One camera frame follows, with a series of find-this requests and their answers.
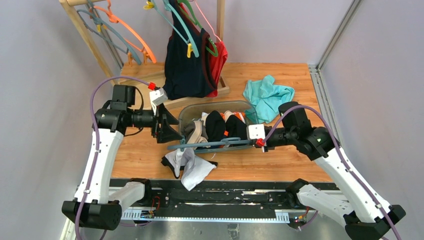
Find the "white grey underwear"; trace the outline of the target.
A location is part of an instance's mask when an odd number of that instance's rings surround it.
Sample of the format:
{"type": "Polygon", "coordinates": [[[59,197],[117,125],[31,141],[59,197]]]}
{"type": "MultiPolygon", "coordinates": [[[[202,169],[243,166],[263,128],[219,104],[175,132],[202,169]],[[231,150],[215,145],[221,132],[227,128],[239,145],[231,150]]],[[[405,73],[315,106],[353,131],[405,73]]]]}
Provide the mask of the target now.
{"type": "Polygon", "coordinates": [[[170,168],[174,178],[180,179],[187,191],[193,190],[218,166],[217,162],[197,156],[192,148],[167,153],[161,164],[170,168]]]}

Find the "teal clip hanger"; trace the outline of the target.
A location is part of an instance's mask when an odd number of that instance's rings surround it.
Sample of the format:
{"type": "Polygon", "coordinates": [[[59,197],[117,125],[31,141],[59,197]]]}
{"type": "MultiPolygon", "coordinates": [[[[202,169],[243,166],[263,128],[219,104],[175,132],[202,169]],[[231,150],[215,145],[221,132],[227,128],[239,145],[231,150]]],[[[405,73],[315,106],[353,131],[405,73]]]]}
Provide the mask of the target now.
{"type": "Polygon", "coordinates": [[[193,36],[191,35],[189,28],[185,24],[183,18],[180,16],[180,14],[177,12],[177,10],[170,4],[169,0],[163,0],[164,8],[166,11],[172,13],[176,18],[177,22],[179,22],[180,26],[182,27],[182,31],[178,30],[177,27],[174,25],[173,22],[171,22],[165,14],[160,11],[157,7],[157,4],[154,0],[147,0],[146,5],[143,7],[145,10],[154,9],[174,30],[175,33],[183,40],[183,42],[187,45],[187,58],[191,58],[192,55],[194,57],[198,58],[200,56],[200,52],[198,50],[197,44],[194,41],[193,36]]]}

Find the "grey-blue clip hanger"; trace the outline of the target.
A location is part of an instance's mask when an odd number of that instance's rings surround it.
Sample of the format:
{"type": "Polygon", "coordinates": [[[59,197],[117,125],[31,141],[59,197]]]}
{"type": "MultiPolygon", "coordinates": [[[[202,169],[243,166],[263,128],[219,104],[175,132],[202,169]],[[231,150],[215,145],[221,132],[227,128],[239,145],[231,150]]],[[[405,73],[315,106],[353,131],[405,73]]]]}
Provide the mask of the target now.
{"type": "Polygon", "coordinates": [[[85,8],[77,9],[76,13],[86,29],[103,40],[118,67],[124,67],[124,60],[120,54],[125,54],[127,56],[129,65],[132,63],[138,65],[144,64],[149,59],[150,54],[141,36],[128,24],[122,22],[119,17],[113,14],[110,0],[107,1],[107,4],[107,8],[103,8],[96,5],[95,1],[87,0],[84,4],[85,8]],[[139,40],[142,48],[139,48],[123,37],[111,26],[111,24],[118,24],[125,27],[137,40],[139,40]]]}

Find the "dark grey cream-band underwear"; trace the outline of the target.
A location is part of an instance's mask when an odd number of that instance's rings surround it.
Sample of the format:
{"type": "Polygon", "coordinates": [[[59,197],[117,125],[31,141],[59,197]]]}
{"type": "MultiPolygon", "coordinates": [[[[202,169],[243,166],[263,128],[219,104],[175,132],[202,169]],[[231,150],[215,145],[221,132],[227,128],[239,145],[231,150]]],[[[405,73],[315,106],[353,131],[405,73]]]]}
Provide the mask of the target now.
{"type": "Polygon", "coordinates": [[[191,121],[182,128],[181,132],[185,137],[186,144],[199,144],[208,142],[206,128],[201,120],[191,121]]]}

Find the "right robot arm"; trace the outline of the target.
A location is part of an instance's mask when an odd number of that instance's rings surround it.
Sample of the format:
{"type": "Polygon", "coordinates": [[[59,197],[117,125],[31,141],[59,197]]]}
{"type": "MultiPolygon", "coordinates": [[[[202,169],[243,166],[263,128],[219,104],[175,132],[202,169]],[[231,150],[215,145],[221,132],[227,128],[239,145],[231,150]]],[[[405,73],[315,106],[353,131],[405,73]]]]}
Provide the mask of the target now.
{"type": "Polygon", "coordinates": [[[371,187],[348,159],[328,123],[312,126],[306,114],[309,109],[296,101],[287,102],[279,107],[274,126],[253,124],[246,129],[247,138],[263,152],[294,146],[324,170],[344,195],[344,199],[337,198],[299,178],[285,190],[289,204],[331,218],[352,240],[383,240],[390,231],[400,239],[396,224],[406,216],[404,208],[390,204],[371,187]]]}

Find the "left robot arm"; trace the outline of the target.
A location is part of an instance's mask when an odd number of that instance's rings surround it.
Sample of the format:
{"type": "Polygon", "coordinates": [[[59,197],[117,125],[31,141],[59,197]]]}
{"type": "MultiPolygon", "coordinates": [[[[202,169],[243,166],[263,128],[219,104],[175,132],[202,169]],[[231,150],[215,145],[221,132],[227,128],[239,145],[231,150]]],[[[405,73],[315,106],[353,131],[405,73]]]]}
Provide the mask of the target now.
{"type": "Polygon", "coordinates": [[[62,213],[75,226],[113,231],[122,213],[136,202],[149,202],[152,187],[148,179],[132,178],[110,194],[110,180],[118,149],[127,128],[150,128],[158,144],[181,140],[173,129],[179,121],[166,109],[163,88],[149,86],[150,109],[132,109],[138,88],[115,85],[112,99],[92,116],[92,143],[83,178],[72,200],[64,201],[62,213]]]}

